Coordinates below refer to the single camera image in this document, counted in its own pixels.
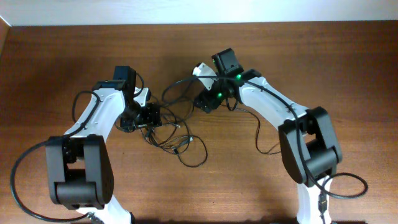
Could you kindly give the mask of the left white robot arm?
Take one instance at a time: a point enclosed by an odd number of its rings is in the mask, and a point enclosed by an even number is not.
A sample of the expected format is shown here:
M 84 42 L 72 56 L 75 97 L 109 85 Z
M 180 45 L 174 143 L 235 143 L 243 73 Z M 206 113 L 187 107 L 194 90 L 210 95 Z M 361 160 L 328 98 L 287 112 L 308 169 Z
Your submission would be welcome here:
M 135 223 L 134 215 L 114 196 L 114 175 L 106 140 L 116 121 L 133 132 L 161 126 L 160 107 L 148 88 L 136 86 L 137 72 L 117 66 L 111 80 L 98 81 L 75 124 L 45 147 L 50 199 L 88 214 L 96 223 Z

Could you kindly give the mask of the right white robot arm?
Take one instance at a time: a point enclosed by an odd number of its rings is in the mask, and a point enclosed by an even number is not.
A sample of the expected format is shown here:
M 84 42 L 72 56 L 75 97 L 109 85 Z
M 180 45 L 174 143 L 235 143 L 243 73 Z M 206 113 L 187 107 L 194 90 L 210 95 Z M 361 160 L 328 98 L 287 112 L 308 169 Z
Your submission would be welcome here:
M 195 98 L 195 106 L 209 113 L 235 98 L 270 122 L 279 133 L 284 167 L 297 183 L 297 223 L 331 223 L 326 192 L 342 152 L 327 111 L 288 99 L 257 70 L 243 69 L 232 49 L 212 59 L 215 69 L 199 63 L 192 71 L 205 87 Z

